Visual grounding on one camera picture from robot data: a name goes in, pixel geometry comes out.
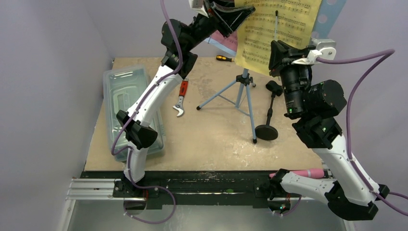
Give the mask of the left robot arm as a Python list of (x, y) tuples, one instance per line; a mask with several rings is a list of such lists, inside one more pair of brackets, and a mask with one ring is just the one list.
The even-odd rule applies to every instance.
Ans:
[(215, 32), (230, 37), (256, 11), (253, 5), (239, 6), (233, 0), (191, 0), (190, 9), (197, 15), (186, 24), (169, 17), (164, 1), (160, 5), (166, 20), (161, 29), (165, 55), (155, 77), (136, 102), (116, 113), (128, 143), (125, 191), (132, 197), (143, 192), (140, 180), (145, 176), (147, 152), (158, 136), (150, 126), (153, 115), (194, 67), (198, 56), (192, 50)]

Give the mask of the yellow sheet music page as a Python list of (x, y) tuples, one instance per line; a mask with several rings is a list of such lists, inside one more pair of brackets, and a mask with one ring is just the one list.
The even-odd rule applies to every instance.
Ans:
[(273, 40), (298, 49), (309, 44), (321, 5), (319, 0), (236, 0), (234, 3), (255, 8), (237, 30), (235, 63), (263, 75), (269, 75)]

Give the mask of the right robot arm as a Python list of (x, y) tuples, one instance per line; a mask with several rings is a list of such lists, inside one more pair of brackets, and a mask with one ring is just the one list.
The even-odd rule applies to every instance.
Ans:
[(333, 179), (318, 180), (280, 169), (270, 178), (270, 198), (294, 193), (326, 204), (344, 220), (372, 220), (378, 212), (375, 202), (390, 190), (368, 176), (347, 146), (335, 120), (347, 104), (341, 84), (334, 80), (311, 83), (312, 66), (320, 59), (331, 63), (335, 56), (331, 39), (316, 39), (303, 49), (281, 40), (271, 43), (268, 68), (271, 76), (281, 78), (285, 116), (293, 120), (298, 138), (323, 160)]

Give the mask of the pink sheet music page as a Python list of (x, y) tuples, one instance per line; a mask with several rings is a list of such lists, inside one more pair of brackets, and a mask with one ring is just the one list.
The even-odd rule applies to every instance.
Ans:
[(229, 37), (224, 37), (219, 31), (216, 31), (206, 41), (232, 56), (236, 55), (238, 47), (237, 32), (233, 32)]

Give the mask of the red handled adjustable wrench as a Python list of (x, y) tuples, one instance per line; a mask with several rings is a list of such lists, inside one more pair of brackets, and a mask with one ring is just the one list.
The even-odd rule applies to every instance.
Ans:
[(175, 109), (178, 114), (176, 117), (181, 117), (184, 114), (184, 108), (183, 108), (183, 100), (187, 92), (188, 88), (188, 82), (189, 80), (186, 78), (181, 82), (180, 89), (179, 89), (179, 96), (178, 96), (178, 101), (175, 105), (173, 105), (173, 109)]

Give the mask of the black microphone stand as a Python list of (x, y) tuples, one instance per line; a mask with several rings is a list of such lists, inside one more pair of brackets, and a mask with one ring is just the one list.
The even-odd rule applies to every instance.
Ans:
[(281, 85), (273, 80), (266, 84), (266, 88), (271, 92), (271, 101), (267, 112), (267, 120), (265, 124), (258, 125), (255, 128), (255, 135), (259, 139), (273, 141), (279, 136), (277, 129), (270, 125), (273, 115), (273, 103), (277, 96), (281, 96), (283, 94), (283, 89)]

